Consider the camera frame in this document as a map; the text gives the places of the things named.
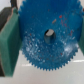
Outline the gripper green padded left finger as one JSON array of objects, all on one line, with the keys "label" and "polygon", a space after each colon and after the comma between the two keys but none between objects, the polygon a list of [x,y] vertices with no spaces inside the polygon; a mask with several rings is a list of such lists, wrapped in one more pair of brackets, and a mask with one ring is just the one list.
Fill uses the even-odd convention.
[{"label": "gripper green padded left finger", "polygon": [[5,7],[0,12],[0,76],[12,76],[21,47],[18,11]]}]

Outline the gripper green padded right finger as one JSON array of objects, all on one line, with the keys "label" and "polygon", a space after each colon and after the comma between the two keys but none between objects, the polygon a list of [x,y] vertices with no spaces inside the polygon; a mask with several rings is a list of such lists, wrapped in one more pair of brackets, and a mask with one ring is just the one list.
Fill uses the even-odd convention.
[{"label": "gripper green padded right finger", "polygon": [[81,37],[80,37],[80,41],[79,41],[79,47],[80,47],[82,53],[84,54],[84,26],[82,26],[82,33],[81,33]]}]

